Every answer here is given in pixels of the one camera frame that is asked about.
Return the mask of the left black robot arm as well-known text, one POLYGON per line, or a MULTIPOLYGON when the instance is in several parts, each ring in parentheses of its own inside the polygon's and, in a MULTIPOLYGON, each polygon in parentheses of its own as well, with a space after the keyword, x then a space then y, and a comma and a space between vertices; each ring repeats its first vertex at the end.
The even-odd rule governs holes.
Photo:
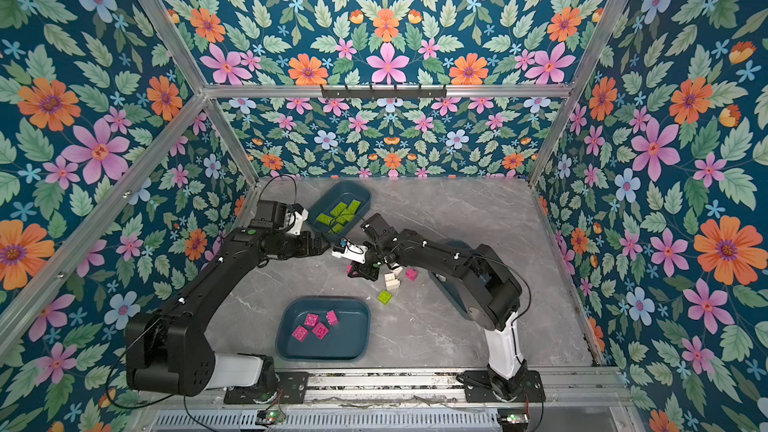
POLYGON ((223 239, 196 278, 157 310, 132 317, 125 328, 127 385, 183 397, 211 389, 242 389, 259 401, 272 399, 278 389, 273 358, 217 352, 206 331, 228 295, 253 269, 320 256, 329 249, 327 240, 304 229, 307 216, 297 203, 259 201, 253 218, 223 239))

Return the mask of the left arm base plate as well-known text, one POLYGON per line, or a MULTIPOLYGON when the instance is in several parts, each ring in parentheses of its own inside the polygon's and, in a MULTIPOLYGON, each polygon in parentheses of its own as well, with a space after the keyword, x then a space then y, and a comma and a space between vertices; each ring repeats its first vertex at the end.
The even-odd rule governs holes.
POLYGON ((302 404, 308 390, 307 372, 268 372, 249 387, 233 387, 224 396, 227 405, 302 404))

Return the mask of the pink small lego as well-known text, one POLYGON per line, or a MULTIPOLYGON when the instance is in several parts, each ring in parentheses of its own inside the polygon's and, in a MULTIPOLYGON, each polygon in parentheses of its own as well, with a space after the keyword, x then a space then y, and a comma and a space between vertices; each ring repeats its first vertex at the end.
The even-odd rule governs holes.
POLYGON ((318 322, 317 326, 312 329, 312 333, 318 339, 322 340, 329 333, 329 329, 325 324, 318 322))

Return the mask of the pink lego mid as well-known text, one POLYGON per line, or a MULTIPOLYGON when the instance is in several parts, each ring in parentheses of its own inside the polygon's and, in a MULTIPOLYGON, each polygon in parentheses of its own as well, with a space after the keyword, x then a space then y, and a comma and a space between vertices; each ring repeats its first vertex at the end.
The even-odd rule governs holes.
POLYGON ((308 329, 313 329, 319 322, 319 316, 314 313, 308 313, 304 319, 303 326, 308 329))

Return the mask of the green small lego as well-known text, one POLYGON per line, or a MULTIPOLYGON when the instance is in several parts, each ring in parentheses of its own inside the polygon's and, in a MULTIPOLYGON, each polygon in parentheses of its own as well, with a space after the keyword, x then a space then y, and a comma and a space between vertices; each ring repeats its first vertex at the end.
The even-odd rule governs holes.
POLYGON ((382 304, 388 304, 392 300, 393 295, 386 290, 383 290, 377 296, 377 300, 382 304))

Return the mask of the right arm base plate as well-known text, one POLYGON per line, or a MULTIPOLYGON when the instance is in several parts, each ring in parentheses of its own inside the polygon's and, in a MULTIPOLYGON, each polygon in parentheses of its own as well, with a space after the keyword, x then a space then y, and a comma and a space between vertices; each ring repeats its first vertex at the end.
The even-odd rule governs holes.
POLYGON ((538 371, 521 369, 511 379, 489 370, 466 370, 456 377, 469 403, 543 403, 546 394, 538 371))

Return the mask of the green lego mid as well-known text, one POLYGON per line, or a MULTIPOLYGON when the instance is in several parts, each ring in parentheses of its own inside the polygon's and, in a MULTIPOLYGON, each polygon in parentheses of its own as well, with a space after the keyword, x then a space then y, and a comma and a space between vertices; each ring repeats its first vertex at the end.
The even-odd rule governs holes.
POLYGON ((348 211, 345 211, 336 217, 336 221, 341 224, 346 224, 352 221, 354 217, 355 217, 354 213, 349 213, 348 211))

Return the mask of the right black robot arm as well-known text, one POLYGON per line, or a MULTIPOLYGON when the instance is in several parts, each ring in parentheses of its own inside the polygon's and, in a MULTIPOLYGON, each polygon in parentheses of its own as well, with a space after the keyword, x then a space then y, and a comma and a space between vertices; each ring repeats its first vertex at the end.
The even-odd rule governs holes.
POLYGON ((423 269, 444 279, 458 293, 466 314, 484 330, 488 350, 485 386, 503 402, 516 399, 524 391, 529 371, 520 345, 518 320, 524 292, 516 271, 507 266, 488 245, 459 247, 428 239, 410 230, 396 230, 380 215, 365 221, 361 230, 367 240, 356 244, 347 239, 333 248, 337 257, 351 261, 350 278, 378 279, 386 266, 391 271, 423 269))

